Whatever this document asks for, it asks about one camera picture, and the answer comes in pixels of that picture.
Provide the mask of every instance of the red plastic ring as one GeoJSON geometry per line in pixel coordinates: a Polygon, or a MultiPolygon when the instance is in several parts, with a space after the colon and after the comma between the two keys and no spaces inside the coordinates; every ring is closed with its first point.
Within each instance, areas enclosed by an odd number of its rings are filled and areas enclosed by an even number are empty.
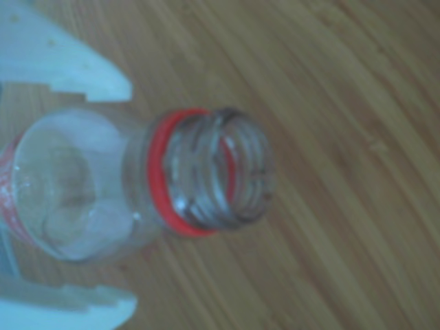
{"type": "Polygon", "coordinates": [[[205,109],[187,109],[170,114],[160,122],[148,150],[146,172],[153,203],[163,220],[172,230],[178,234],[190,237],[206,237],[214,234],[216,231],[196,228],[183,220],[175,212],[168,192],[165,172],[162,168],[162,158],[165,156],[175,127],[189,116],[206,115],[207,113],[209,111],[205,109]]]}

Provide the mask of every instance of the clear plastic bottle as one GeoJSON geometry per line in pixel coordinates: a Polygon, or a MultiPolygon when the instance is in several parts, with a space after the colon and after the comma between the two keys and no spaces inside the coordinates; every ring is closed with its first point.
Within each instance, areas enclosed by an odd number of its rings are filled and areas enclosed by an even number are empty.
{"type": "Polygon", "coordinates": [[[173,111],[145,123],[108,109],[49,114],[0,156],[3,221],[71,262],[128,254],[162,230],[203,237],[256,221],[272,155],[236,109],[173,111]]]}

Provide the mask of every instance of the bottle neck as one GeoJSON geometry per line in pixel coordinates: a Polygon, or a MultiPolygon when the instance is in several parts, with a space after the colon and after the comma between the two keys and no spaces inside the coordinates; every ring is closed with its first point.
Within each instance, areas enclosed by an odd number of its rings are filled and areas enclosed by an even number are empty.
{"type": "Polygon", "coordinates": [[[272,197],[267,138],[236,109],[196,111],[179,120],[166,141],[160,166],[168,206],[201,232],[253,223],[272,197]]]}

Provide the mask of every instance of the bottle label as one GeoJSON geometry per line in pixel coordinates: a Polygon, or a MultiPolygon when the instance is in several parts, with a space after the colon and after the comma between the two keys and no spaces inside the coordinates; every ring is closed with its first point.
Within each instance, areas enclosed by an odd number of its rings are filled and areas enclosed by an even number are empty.
{"type": "Polygon", "coordinates": [[[5,219],[6,225],[17,238],[25,243],[34,245],[32,237],[19,219],[12,193],[12,167],[15,149],[20,139],[21,135],[6,146],[0,155],[0,212],[5,219]]]}

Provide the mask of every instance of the wooden surface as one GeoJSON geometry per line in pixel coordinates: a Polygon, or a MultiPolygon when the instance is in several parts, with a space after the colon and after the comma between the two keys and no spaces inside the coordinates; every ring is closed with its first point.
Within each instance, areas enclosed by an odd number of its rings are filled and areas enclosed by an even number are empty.
{"type": "MultiPolygon", "coordinates": [[[[26,278],[130,289],[140,304],[123,329],[440,329],[440,2],[37,4],[130,76],[123,111],[251,113],[278,191],[258,225],[159,240],[114,266],[17,244],[26,278]]],[[[1,141],[77,99],[7,86],[1,141]]]]}

